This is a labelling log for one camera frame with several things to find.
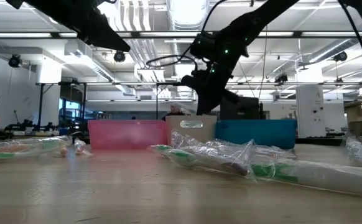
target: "black cable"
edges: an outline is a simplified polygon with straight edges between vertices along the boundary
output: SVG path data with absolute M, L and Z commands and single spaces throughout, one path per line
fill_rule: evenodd
M 163 64 L 163 65 L 152 65 L 153 62 L 156 62 L 158 60 L 163 60 L 163 59 L 167 59 L 167 58 L 174 58 L 174 57 L 178 57 L 178 59 L 175 62 L 167 63 L 167 64 Z M 195 59 L 193 59 L 193 58 L 191 58 L 189 56 L 186 56 L 186 55 L 168 55 L 168 56 L 158 57 L 158 58 L 147 61 L 146 65 L 148 65 L 149 67 L 152 67 L 152 68 L 175 65 L 176 63 L 179 63 L 182 58 L 187 58 L 187 59 L 191 60 L 195 64 L 195 71 L 198 70 L 198 63 L 196 63 Z
M 258 100 L 260 100 L 262 84 L 264 83 L 265 71 L 266 71 L 266 56 L 267 56 L 267 40 L 268 40 L 268 25 L 266 27 L 266 42 L 264 47 L 264 65 L 262 66 L 262 79 L 260 84 L 260 92 L 258 94 Z
M 347 7 L 341 2 L 341 0 L 338 0 L 338 2 L 340 3 L 341 8 L 344 10 L 345 14 L 347 15 L 347 18 L 348 18 L 351 26 L 353 27 L 353 30 L 354 30 L 355 34 L 356 34 L 356 38 L 358 39 L 358 41 L 360 42 L 360 45 L 361 45 L 361 47 L 362 47 L 362 37 L 361 37 L 358 29 L 357 29 L 356 26 L 355 26 L 354 20 L 353 20 L 353 18 L 351 17 L 350 12 L 348 12 Z
M 225 2 L 225 1 L 227 1 L 227 0 L 219 0 L 219 1 L 216 2 L 216 4 L 212 7 L 212 9 L 210 9 L 210 12 L 208 12 L 208 14 L 207 14 L 205 23 L 203 24 L 202 32 L 205 31 L 205 28 L 206 28 L 208 19 L 210 18 L 210 16 L 211 16 L 211 14 L 213 13 L 214 9 L 215 9 L 219 4 L 221 4 L 221 3 Z
M 203 27 L 202 27 L 202 31 L 203 32 L 205 30 L 205 27 L 207 25 L 207 22 L 208 22 L 208 19 L 210 18 L 211 14 L 213 13 L 214 9 L 221 3 L 225 2 L 227 0 L 220 0 L 218 1 L 213 7 L 212 9 L 210 9 L 209 13 L 207 14 L 207 17 L 206 17 L 206 20 L 205 20 L 205 23 L 203 24 Z M 176 63 L 179 63 L 181 62 L 181 60 L 183 58 L 187 58 L 189 60 L 191 60 L 194 64 L 195 64 L 195 71 L 198 70 L 198 63 L 196 63 L 196 61 L 189 57 L 189 56 L 186 56 L 186 54 L 188 53 L 188 51 L 190 50 L 191 48 L 191 45 L 189 45 L 189 47 L 186 49 L 186 51 L 182 54 L 182 55 L 168 55 L 168 56 L 165 56 L 165 57 L 159 57 L 159 58 L 154 58 L 152 60 L 149 60 L 146 62 L 146 65 L 152 67 L 152 68 L 158 68 L 158 67 L 166 67 L 166 66 L 170 66 L 170 65 L 175 65 Z M 166 59 L 166 58 L 172 58 L 172 57 L 177 57 L 177 60 L 175 62 L 172 62 L 172 63 L 167 63 L 167 64 L 160 64 L 160 65 L 152 65 L 153 62 L 156 62 L 158 60 L 162 60 L 162 59 Z

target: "metal frame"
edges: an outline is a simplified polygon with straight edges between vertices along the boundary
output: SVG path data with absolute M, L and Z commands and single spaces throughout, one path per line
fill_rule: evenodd
M 198 31 L 118 31 L 122 39 L 194 39 Z M 76 39 L 74 32 L 0 32 L 0 39 Z M 263 32 L 257 39 L 351 39 L 356 35 L 351 30 L 277 30 Z
M 82 99 L 82 103 L 81 103 L 81 121 L 82 123 L 84 123 L 85 121 L 85 111 L 86 111 L 86 94 L 87 94 L 87 83 L 65 83 L 65 82 L 60 82 L 60 83 L 36 83 L 36 85 L 40 85 L 40 100 L 39 100 L 39 118 L 37 120 L 37 126 L 35 127 L 36 130 L 40 130 L 41 127 L 41 120 L 42 120 L 42 108 L 43 108 L 43 96 L 44 93 L 46 93 L 52 86 L 54 85 L 59 85 L 59 86 L 71 86 L 71 85 L 83 85 L 84 89 L 83 89 L 83 99 Z M 50 85 L 48 89 L 46 89 L 44 91 L 44 86 L 45 85 Z

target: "white pillar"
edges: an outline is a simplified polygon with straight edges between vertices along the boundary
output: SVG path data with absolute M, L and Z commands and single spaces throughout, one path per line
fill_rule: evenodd
M 308 70 L 298 71 L 296 80 L 298 82 L 323 82 L 322 68 L 312 65 Z M 299 138 L 326 136 L 322 86 L 298 86 L 296 97 Z
M 37 81 L 39 83 L 58 83 L 61 81 L 62 67 L 59 63 L 48 60 L 42 65 L 37 66 L 36 74 Z M 44 91 L 46 92 L 43 95 L 42 119 L 40 124 L 41 126 L 45 126 L 48 122 L 53 122 L 54 125 L 57 125 L 59 116 L 60 86 L 54 85 L 50 87 L 49 84 L 46 84 Z

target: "security camera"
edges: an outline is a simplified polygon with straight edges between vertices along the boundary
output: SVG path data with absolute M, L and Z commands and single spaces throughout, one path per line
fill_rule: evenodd
M 348 55 L 346 52 L 342 52 L 336 56 L 333 57 L 333 60 L 335 60 L 336 62 L 344 62 L 345 60 L 347 60 Z
M 21 68 L 22 67 L 22 59 L 18 54 L 12 55 L 12 57 L 8 61 L 8 65 L 11 68 Z
M 116 51 L 114 57 L 113 57 L 115 62 L 124 62 L 126 59 L 126 56 L 124 55 L 124 53 L 122 51 Z

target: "ceiling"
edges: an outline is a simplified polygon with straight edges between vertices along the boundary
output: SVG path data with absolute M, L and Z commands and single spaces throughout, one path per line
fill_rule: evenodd
M 124 9 L 124 0 L 119 0 L 122 9 Z M 130 18 L 131 24 L 133 22 L 133 9 L 134 4 L 130 3 Z M 256 2 L 254 7 L 249 6 L 250 1 L 232 1 L 229 0 L 217 7 L 208 21 L 206 30 L 220 30 L 227 26 L 233 19 L 246 12 L 257 9 L 262 3 Z M 337 6 L 337 0 L 300 0 L 293 8 L 287 10 L 267 27 L 268 31 L 295 31 L 295 30 L 314 30 L 314 31 L 349 31 L 352 30 L 343 10 Z M 140 13 L 140 24 L 143 24 L 142 3 L 139 1 L 138 5 Z M 362 19 L 359 14 L 349 8 L 354 22 L 357 26 L 362 25 Z M 149 1 L 149 25 L 153 31 L 162 32 L 171 30 L 168 20 L 168 10 L 165 0 L 150 0 Z M 66 27 L 56 24 L 51 21 L 49 17 L 42 14 L 38 10 L 32 9 L 30 6 L 24 4 L 20 10 L 15 10 L 5 1 L 0 1 L 0 32 L 71 32 Z M 142 46 L 145 58 L 152 59 L 146 50 L 144 50 L 146 43 L 151 45 L 151 48 L 156 51 L 157 56 L 164 56 L 173 54 L 173 39 L 128 39 L 129 42 L 135 42 L 135 45 Z M 188 42 L 190 39 L 180 39 L 182 42 Z M 261 82 L 264 77 L 264 82 L 267 80 L 273 81 L 274 77 L 279 75 L 279 72 L 273 72 L 288 60 L 297 60 L 302 55 L 310 55 L 326 45 L 331 44 L 336 39 L 274 39 L 274 38 L 261 38 L 256 39 L 251 45 L 248 46 L 249 58 L 241 57 L 239 64 L 234 69 L 234 78 L 231 82 Z M 7 49 L 9 47 L 40 47 L 50 54 L 52 54 L 59 62 L 63 64 L 63 76 L 75 77 L 84 82 L 96 82 L 97 75 L 89 67 L 77 63 L 69 63 L 67 56 L 64 55 L 64 45 L 67 40 L 64 39 L 0 39 L 0 49 Z M 106 71 L 112 74 L 116 80 L 122 82 L 141 82 L 134 75 L 135 62 L 133 58 L 126 54 L 126 61 L 117 63 L 113 60 L 114 50 L 104 49 L 101 47 L 91 46 L 93 53 L 92 58 L 101 64 Z M 323 78 L 325 81 L 334 81 L 337 76 L 345 77 L 348 82 L 361 82 L 362 73 L 349 77 L 351 72 L 359 71 L 362 69 L 362 49 L 358 45 L 345 50 L 348 54 L 348 59 L 345 62 L 339 62 L 336 68 L 334 61 L 324 61 L 319 63 L 322 67 Z M 190 68 L 188 67 L 165 67 L 164 78 L 167 81 L 172 78 L 180 78 L 182 75 L 188 75 Z M 286 72 L 289 81 L 294 81 L 295 67 L 291 66 Z M 358 86 L 353 86 L 351 91 L 357 89 Z M 107 90 L 108 87 L 102 87 L 102 90 Z M 176 88 L 170 88 L 170 91 L 176 91 Z

